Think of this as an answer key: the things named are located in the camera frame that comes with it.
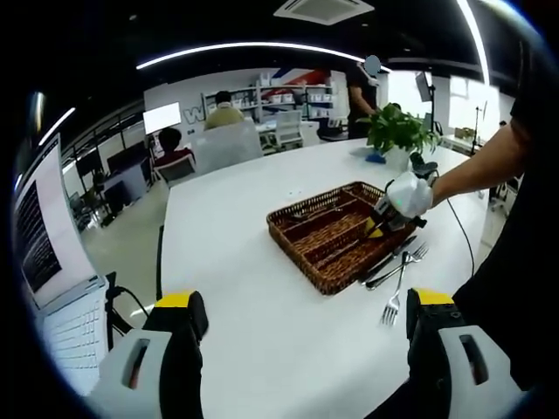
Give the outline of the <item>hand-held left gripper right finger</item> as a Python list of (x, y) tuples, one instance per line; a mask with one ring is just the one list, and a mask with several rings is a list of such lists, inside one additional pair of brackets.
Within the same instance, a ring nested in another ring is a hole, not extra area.
[(452, 297), (411, 288), (406, 300), (409, 383), (422, 418), (504, 418), (524, 396), (506, 353), (466, 323)]

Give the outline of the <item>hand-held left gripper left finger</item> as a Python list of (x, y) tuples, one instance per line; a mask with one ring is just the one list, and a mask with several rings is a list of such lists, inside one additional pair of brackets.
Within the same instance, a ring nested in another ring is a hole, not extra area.
[(200, 344), (209, 328), (198, 291), (158, 300), (143, 328), (100, 364), (100, 418), (202, 418)]

